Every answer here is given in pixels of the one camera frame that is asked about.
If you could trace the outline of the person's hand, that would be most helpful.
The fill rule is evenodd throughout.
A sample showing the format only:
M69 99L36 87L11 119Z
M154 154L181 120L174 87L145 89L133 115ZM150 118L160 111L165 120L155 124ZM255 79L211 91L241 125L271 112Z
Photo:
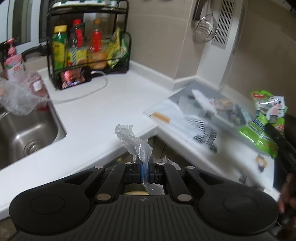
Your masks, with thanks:
M295 175L288 174L286 182L281 189L280 198L277 202L280 214L285 213L285 209L287 206L290 206L292 209L295 210L295 196L292 195L293 188L295 188Z

